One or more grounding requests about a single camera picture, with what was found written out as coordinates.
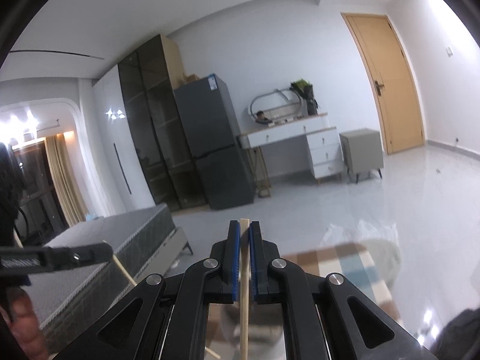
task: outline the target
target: human hand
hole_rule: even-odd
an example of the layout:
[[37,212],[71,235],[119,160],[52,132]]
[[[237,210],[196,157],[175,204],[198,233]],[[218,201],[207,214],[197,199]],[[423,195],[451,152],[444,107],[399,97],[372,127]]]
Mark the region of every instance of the human hand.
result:
[[21,288],[10,288],[10,290],[13,290],[9,294],[13,321],[10,320],[7,312],[0,307],[3,318],[30,360],[47,360],[49,352],[30,297]]

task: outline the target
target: black gripper frame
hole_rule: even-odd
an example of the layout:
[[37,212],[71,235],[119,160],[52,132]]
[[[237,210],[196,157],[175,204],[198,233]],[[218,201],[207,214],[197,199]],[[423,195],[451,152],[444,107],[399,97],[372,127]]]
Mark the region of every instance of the black gripper frame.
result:
[[204,259],[184,274],[147,276],[55,359],[203,359],[208,305],[237,298],[239,242],[231,221],[227,239],[212,246],[216,266]]
[[319,277],[286,260],[273,265],[277,245],[262,239],[258,222],[249,244],[253,297],[281,304],[287,360],[436,359],[345,276]]

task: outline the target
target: wooden rod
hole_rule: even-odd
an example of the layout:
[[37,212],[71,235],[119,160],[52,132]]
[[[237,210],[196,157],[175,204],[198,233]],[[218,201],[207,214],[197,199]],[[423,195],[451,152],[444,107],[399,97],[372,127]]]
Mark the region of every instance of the wooden rod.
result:
[[137,285],[137,282],[134,280],[134,278],[130,276],[128,271],[125,269],[125,267],[122,265],[122,263],[120,262],[120,260],[117,258],[115,254],[112,255],[112,260],[116,264],[116,266],[121,270],[121,272],[127,278],[127,280],[131,283],[131,285],[135,287]]
[[205,347],[205,352],[211,354],[216,359],[221,359],[222,358],[218,353],[213,352],[210,348]]
[[248,360],[248,301],[250,294],[249,219],[240,220],[240,360]]

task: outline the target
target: finger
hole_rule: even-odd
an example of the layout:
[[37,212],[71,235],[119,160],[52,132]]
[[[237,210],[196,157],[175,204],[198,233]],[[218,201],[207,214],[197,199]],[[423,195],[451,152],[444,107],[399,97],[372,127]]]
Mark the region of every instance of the finger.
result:
[[20,347],[30,360],[47,360],[49,357],[43,337],[41,336],[38,336],[28,344],[20,344]]
[[35,316],[17,318],[10,326],[11,333],[19,343],[29,343],[33,341],[40,330]]
[[3,309],[3,307],[0,307],[0,314],[2,315],[3,319],[7,323],[7,326],[10,328],[11,320],[10,320],[10,317],[8,316],[8,313]]
[[16,298],[10,305],[11,311],[15,318],[34,314],[33,305],[28,295]]

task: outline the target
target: refrigerator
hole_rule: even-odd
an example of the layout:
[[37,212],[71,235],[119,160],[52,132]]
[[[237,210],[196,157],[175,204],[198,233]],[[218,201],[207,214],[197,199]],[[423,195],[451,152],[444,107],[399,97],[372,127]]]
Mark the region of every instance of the refrigerator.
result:
[[252,203],[255,181],[227,85],[212,74],[176,89],[175,101],[210,207]]

